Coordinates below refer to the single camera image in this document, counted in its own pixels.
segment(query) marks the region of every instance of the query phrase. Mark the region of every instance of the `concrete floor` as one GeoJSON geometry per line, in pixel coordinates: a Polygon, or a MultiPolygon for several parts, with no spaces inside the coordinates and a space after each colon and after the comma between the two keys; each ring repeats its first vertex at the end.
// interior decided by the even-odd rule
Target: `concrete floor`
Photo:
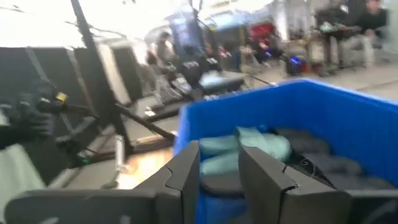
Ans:
{"type": "MultiPolygon", "coordinates": [[[[258,77],[269,82],[280,82],[285,78],[277,70],[269,70],[262,75],[258,75],[258,77]]],[[[356,71],[345,70],[334,77],[320,78],[317,76],[308,76],[308,78],[398,101],[398,66],[395,65],[385,65],[383,67],[370,69],[359,68],[356,71]]],[[[264,86],[264,84],[259,81],[254,81],[252,84],[254,88],[264,86]]],[[[139,111],[142,111],[142,108],[150,102],[151,99],[140,102],[141,109],[139,109],[139,111]]],[[[178,118],[175,117],[159,121],[156,122],[156,125],[168,131],[174,131],[178,128],[178,118]]],[[[143,128],[132,120],[126,122],[126,127],[131,139],[143,138],[152,134],[146,128],[143,128]]],[[[107,142],[105,148],[112,149],[113,146],[114,141],[111,139],[107,142]]],[[[114,161],[93,164],[81,170],[79,175],[74,178],[67,188],[98,189],[101,185],[109,182],[113,175],[114,161]]]]}

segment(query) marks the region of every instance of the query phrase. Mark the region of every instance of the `blue bin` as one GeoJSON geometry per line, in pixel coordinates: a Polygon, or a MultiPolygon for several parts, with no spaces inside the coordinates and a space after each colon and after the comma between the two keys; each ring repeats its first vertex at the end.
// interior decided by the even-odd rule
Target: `blue bin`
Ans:
{"type": "MultiPolygon", "coordinates": [[[[174,154],[191,140],[233,134],[237,126],[311,131],[330,143],[334,154],[354,159],[371,175],[398,185],[397,103],[307,79],[198,102],[180,112],[174,154]]],[[[197,223],[220,223],[245,206],[244,200],[200,194],[197,223]]]]}

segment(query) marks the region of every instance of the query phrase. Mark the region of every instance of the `gloved hand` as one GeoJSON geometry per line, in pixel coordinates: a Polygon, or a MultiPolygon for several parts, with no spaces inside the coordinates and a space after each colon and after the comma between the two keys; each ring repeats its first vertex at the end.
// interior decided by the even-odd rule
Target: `gloved hand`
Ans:
{"type": "Polygon", "coordinates": [[[17,129],[23,141],[47,138],[53,133],[53,116],[39,112],[37,100],[33,94],[21,94],[13,106],[5,111],[10,125],[17,129]]]}

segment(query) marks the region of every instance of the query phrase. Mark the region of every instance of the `teal cloth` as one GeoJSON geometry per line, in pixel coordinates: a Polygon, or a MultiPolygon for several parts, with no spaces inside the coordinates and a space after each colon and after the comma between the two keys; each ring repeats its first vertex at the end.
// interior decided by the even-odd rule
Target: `teal cloth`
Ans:
{"type": "Polygon", "coordinates": [[[291,153],[289,141],[282,136],[263,134],[255,128],[236,128],[237,136],[223,136],[200,140],[200,150],[215,157],[204,160],[200,166],[203,175],[225,174],[239,170],[239,142],[258,147],[272,157],[285,162],[291,153]]]}
{"type": "MultiPolygon", "coordinates": [[[[0,124],[8,124],[1,110],[0,124]]],[[[19,144],[0,151],[0,178],[0,222],[4,222],[4,209],[10,199],[27,190],[45,188],[25,149],[19,144]]]]}
{"type": "Polygon", "coordinates": [[[203,175],[225,174],[238,171],[239,152],[230,152],[206,159],[201,163],[200,173],[203,175]]]}
{"type": "Polygon", "coordinates": [[[199,140],[200,152],[206,156],[218,156],[238,151],[238,140],[235,136],[203,138],[199,140]]]}
{"type": "Polygon", "coordinates": [[[279,161],[285,162],[292,152],[290,143],[285,137],[262,134],[254,128],[236,128],[236,131],[243,146],[257,147],[279,161]]]}

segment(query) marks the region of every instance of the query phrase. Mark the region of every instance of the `yellow label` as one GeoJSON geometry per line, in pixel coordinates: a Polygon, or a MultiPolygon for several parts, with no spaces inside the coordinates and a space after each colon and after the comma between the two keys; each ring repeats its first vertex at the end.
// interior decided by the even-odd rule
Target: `yellow label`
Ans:
{"type": "Polygon", "coordinates": [[[65,102],[67,100],[68,96],[66,94],[64,94],[64,93],[58,93],[56,98],[57,98],[57,100],[65,102]]]}

